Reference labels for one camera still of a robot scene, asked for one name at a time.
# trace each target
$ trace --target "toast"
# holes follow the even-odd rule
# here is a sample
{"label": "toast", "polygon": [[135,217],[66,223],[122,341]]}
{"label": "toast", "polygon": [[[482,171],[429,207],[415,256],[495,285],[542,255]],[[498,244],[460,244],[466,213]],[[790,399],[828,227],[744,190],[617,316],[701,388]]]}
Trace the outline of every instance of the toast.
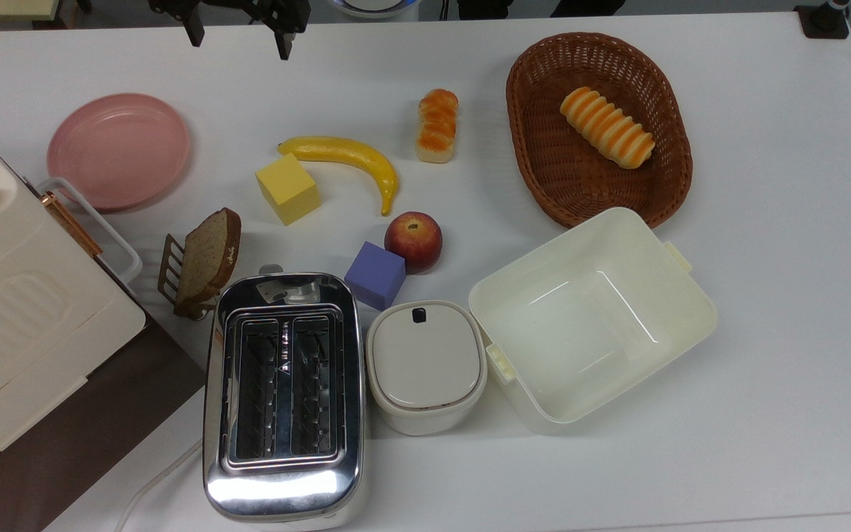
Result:
{"label": "toast", "polygon": [[567,95],[560,113],[602,156],[621,168],[639,168],[655,148],[652,134],[589,87]]}
{"label": "toast", "polygon": [[176,316],[198,318],[199,306],[219,295],[236,268],[241,233],[239,215],[223,208],[186,235],[173,303]]}
{"label": "toast", "polygon": [[458,111],[459,98],[452,91],[435,89],[422,98],[415,143],[419,161],[447,163],[452,159]]}

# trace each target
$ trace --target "box handle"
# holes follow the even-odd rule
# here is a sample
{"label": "box handle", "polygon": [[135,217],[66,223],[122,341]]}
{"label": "box handle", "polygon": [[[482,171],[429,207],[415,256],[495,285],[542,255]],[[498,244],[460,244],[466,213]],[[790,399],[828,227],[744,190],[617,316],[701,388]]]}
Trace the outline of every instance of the box handle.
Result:
{"label": "box handle", "polygon": [[127,240],[125,240],[120,233],[116,232],[114,227],[111,227],[111,225],[104,219],[104,216],[98,214],[97,210],[91,206],[91,203],[88,202],[87,199],[84,199],[84,196],[82,196],[81,193],[74,188],[74,185],[68,183],[67,179],[60,177],[51,178],[41,184],[38,187],[38,191],[44,193],[54,191],[56,188],[60,188],[62,191],[67,192],[67,194],[74,198],[75,201],[80,203],[81,207],[87,211],[88,215],[91,215],[91,217],[94,218],[94,220],[99,223],[105,231],[107,231],[107,234],[110,235],[125,252],[127,252],[127,255],[131,259],[131,264],[129,264],[127,269],[123,270],[123,272],[114,272],[117,278],[120,279],[120,282],[127,284],[133,279],[136,279],[140,270],[143,269],[143,260],[140,259],[139,255],[137,255],[136,250],[127,243]]}
{"label": "box handle", "polygon": [[510,383],[517,378],[517,371],[514,371],[514,366],[510,365],[510,361],[507,360],[507,357],[504,356],[504,351],[501,350],[497,344],[491,344],[485,348],[485,353],[488,354],[488,358],[491,360],[491,366],[494,368],[494,372],[497,373],[497,376],[501,378],[502,384]]}
{"label": "box handle", "polygon": [[664,243],[664,246],[666,250],[669,250],[672,258],[675,259],[675,262],[678,262],[678,265],[685,270],[685,273],[691,273],[691,263],[688,262],[688,260],[685,260],[685,257],[682,256],[682,252],[679,252],[675,245],[671,242]]}

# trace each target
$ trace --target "stainless steel toaster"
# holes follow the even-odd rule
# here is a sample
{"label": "stainless steel toaster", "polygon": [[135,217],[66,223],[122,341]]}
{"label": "stainless steel toaster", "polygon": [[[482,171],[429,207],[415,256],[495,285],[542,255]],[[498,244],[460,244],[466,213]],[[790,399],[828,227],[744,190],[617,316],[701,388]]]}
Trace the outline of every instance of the stainless steel toaster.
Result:
{"label": "stainless steel toaster", "polygon": [[365,369],[357,303],[325,273],[228,287],[213,317],[203,482],[263,530],[343,525],[365,504]]}

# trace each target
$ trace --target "wicker basket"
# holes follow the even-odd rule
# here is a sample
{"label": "wicker basket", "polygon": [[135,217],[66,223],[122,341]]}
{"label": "wicker basket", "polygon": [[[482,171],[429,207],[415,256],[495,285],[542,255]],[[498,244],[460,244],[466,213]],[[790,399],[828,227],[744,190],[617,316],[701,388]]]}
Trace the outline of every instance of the wicker basket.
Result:
{"label": "wicker basket", "polygon": [[[655,149],[642,166],[619,168],[561,115],[564,98],[584,85],[651,132]],[[564,33],[527,48],[507,76],[507,115],[521,175],[560,225],[625,206],[655,227],[688,195],[691,151],[675,95],[658,66],[624,41]]]}

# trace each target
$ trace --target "apple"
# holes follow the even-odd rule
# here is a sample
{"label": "apple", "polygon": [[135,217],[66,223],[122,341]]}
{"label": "apple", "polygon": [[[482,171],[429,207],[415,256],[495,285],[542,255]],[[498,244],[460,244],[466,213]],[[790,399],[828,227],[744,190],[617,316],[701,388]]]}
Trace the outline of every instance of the apple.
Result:
{"label": "apple", "polygon": [[406,260],[406,273],[425,272],[442,253],[442,228],[428,214],[404,212],[389,223],[384,245]]}

